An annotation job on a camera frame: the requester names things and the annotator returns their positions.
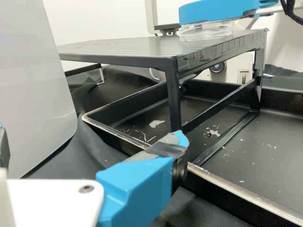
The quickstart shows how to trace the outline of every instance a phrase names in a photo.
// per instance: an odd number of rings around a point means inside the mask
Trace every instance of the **metal tray rim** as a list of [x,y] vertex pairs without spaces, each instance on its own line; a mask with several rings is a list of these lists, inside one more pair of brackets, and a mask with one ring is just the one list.
[[229,182],[211,172],[196,166],[190,162],[187,164],[187,169],[197,175],[198,177],[213,183],[214,185],[250,202],[256,206],[259,206],[273,214],[276,214],[294,224],[303,226],[303,214],[287,208],[281,204],[273,202],[263,196],[260,196],[252,191],[242,188],[232,182]]

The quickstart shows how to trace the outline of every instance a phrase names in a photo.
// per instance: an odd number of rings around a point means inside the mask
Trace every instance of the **black cable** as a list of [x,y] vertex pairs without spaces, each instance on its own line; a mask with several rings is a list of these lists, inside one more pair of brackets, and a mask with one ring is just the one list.
[[285,15],[289,16],[292,20],[294,20],[298,24],[303,25],[303,18],[294,14],[295,0],[286,0],[286,2],[285,0],[280,0],[280,1]]

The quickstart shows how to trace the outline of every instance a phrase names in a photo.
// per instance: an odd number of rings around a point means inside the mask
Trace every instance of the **white residue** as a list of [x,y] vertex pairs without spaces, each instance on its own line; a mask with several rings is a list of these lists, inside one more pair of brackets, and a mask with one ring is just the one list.
[[151,123],[149,123],[149,125],[152,127],[152,128],[156,128],[159,124],[162,124],[164,123],[165,121],[161,121],[161,120],[154,120],[152,121]]
[[146,134],[144,132],[142,132],[140,130],[134,130],[134,131],[142,133],[143,136],[144,136],[144,142],[146,142]]
[[218,132],[218,130],[214,131],[214,130],[209,129],[209,131],[207,133],[211,133],[212,135],[215,135],[217,137],[221,136],[221,134]]
[[152,137],[152,138],[150,138],[147,142],[149,142],[149,141],[151,141],[152,139],[154,139],[154,138],[156,138],[156,136],[154,136],[154,137]]

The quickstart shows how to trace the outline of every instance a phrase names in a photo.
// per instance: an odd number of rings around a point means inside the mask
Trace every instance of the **black tray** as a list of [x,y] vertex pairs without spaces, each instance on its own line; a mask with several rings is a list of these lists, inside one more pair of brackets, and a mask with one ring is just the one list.
[[[188,81],[182,89],[182,121],[188,121],[238,87],[236,84]],[[263,89],[262,95],[266,97],[262,103],[268,107],[282,106],[295,113],[262,109],[256,119],[201,167],[188,166],[186,187],[252,224],[301,225],[303,203],[295,198],[303,196],[302,190],[298,190],[303,186],[300,178],[303,167],[298,163],[303,161],[303,120],[299,115],[303,113],[297,111],[302,110],[303,96],[270,89]],[[295,109],[289,106],[288,100],[297,101]],[[249,111],[248,104],[249,97],[242,97],[236,105],[223,109],[189,132],[186,135],[190,140],[189,161],[196,163],[219,139],[217,135]],[[166,83],[162,83],[91,111],[83,120],[95,126],[96,132],[111,146],[133,155],[169,132],[168,108]],[[164,122],[153,128],[150,123],[154,120]],[[292,166],[292,157],[296,159],[295,166]]]

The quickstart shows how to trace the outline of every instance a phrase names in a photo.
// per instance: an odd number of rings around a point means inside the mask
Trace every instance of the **black fabric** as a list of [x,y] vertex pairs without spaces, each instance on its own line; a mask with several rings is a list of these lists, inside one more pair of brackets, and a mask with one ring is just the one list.
[[108,168],[127,158],[110,147],[78,117],[77,130],[64,150],[38,167],[28,178],[94,179],[99,170]]
[[284,69],[275,65],[265,65],[264,73],[273,75],[272,78],[263,79],[264,87],[281,89],[303,90],[303,73]]
[[288,69],[284,69],[282,67],[278,67],[275,65],[271,65],[271,64],[266,64],[264,67],[264,73],[273,75],[273,76],[283,76],[283,77],[287,77],[287,76],[292,76],[296,73],[298,73],[297,71],[294,70],[288,70]]
[[156,84],[151,79],[117,70],[113,66],[104,67],[103,74],[105,84],[93,88],[85,98],[84,109],[86,112]]
[[246,222],[180,187],[151,227],[248,227]]

